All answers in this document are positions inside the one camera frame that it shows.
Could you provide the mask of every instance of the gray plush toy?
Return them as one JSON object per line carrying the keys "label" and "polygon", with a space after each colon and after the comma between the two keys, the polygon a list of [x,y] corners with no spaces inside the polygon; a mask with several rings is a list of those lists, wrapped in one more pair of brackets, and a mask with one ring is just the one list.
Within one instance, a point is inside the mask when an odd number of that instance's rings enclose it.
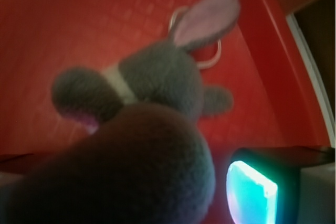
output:
{"label": "gray plush toy", "polygon": [[239,0],[201,0],[177,19],[167,39],[102,73],[84,67],[61,73],[52,87],[54,106],[61,115],[92,127],[113,118],[124,105],[139,101],[168,105],[192,121],[229,110],[231,93],[203,85],[188,52],[231,31],[239,11]]}
{"label": "gray plush toy", "polygon": [[215,191],[206,141],[159,104],[125,106],[14,186],[6,223],[197,224]]}

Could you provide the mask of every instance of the blue light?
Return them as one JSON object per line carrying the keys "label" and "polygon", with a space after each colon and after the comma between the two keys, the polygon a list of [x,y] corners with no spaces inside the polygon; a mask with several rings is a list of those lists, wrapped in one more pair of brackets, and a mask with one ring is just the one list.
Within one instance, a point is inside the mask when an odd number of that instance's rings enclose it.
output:
{"label": "blue light", "polygon": [[243,161],[229,166],[226,192],[235,223],[275,223],[277,184]]}

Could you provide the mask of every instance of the textured red surface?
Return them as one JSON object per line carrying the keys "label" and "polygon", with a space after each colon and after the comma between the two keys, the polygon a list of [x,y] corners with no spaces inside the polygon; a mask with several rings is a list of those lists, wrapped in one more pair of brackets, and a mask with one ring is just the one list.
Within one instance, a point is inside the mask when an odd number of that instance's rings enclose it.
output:
{"label": "textured red surface", "polygon": [[[84,137],[86,132],[80,125],[62,119],[54,110],[50,100],[54,77],[75,65],[103,69],[165,37],[173,11],[195,1],[0,0],[0,154],[58,151]],[[265,0],[252,1],[265,8]],[[286,40],[272,32],[268,19],[265,23],[250,20],[251,27],[265,25],[260,27],[265,42],[256,40],[253,44],[253,36],[259,31],[246,31],[247,16],[252,12],[246,8],[248,5],[252,3],[242,1],[242,21],[223,38],[223,55],[218,64],[202,71],[206,83],[228,87],[235,99],[232,111],[198,123],[214,153],[217,170],[217,192],[207,223],[230,222],[223,183],[231,150],[241,146],[328,143],[318,110],[305,110],[309,104],[318,108],[315,98],[312,93],[305,99],[300,96],[307,89],[310,92],[311,87],[298,87],[295,82],[300,76],[308,78],[301,74],[305,71],[303,64],[298,63],[302,69],[292,73],[300,59],[291,59],[294,67],[284,66],[286,61],[277,58],[279,52],[271,51],[267,36],[277,39],[278,44],[284,45]],[[257,54],[260,45],[268,50],[260,52],[267,54]],[[208,47],[197,58],[211,57],[213,50]],[[264,60],[270,52],[274,60]],[[279,68],[274,71],[272,67],[277,64]],[[272,83],[279,87],[278,93]],[[320,131],[310,129],[312,111],[316,112]]]}
{"label": "textured red surface", "polygon": [[[58,150],[85,136],[80,125],[60,118],[51,104],[56,74],[75,65],[103,69],[163,38],[172,12],[195,1],[2,0],[7,10],[1,13],[1,152]],[[222,43],[222,59],[202,75],[205,82],[232,90],[235,106],[202,119],[200,129],[211,146],[280,144],[274,113],[239,27]],[[210,57],[211,49],[203,53]]]}

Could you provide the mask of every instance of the red container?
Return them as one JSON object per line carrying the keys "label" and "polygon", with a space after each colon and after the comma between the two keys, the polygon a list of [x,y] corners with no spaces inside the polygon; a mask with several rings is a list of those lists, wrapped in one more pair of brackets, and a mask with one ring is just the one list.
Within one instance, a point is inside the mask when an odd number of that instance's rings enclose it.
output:
{"label": "red container", "polygon": [[[54,77],[74,65],[103,69],[164,38],[172,12],[195,1],[0,0],[0,154],[59,151],[84,137],[83,128],[54,110],[49,92]],[[222,39],[222,58],[202,71],[205,82],[228,87],[235,99],[232,111],[198,124],[217,172],[215,199],[204,223],[232,222],[225,176],[236,148],[330,145],[277,1],[240,2],[238,26]],[[80,38],[70,40],[70,35]],[[208,57],[213,50],[210,46],[195,57]]]}

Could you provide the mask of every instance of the plush rabbit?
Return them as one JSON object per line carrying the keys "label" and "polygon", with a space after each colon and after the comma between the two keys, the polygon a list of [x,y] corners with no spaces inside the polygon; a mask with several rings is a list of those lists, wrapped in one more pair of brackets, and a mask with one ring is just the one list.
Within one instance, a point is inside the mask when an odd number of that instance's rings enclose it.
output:
{"label": "plush rabbit", "polygon": [[220,39],[236,24],[239,0],[201,0],[177,19],[167,39],[158,41],[99,73],[76,67],[59,75],[52,87],[58,112],[97,127],[126,104],[168,105],[196,121],[230,109],[231,93],[204,86],[189,51]]}
{"label": "plush rabbit", "polygon": [[196,126],[167,106],[138,103],[19,181],[5,219],[199,223],[214,190],[211,153]]}

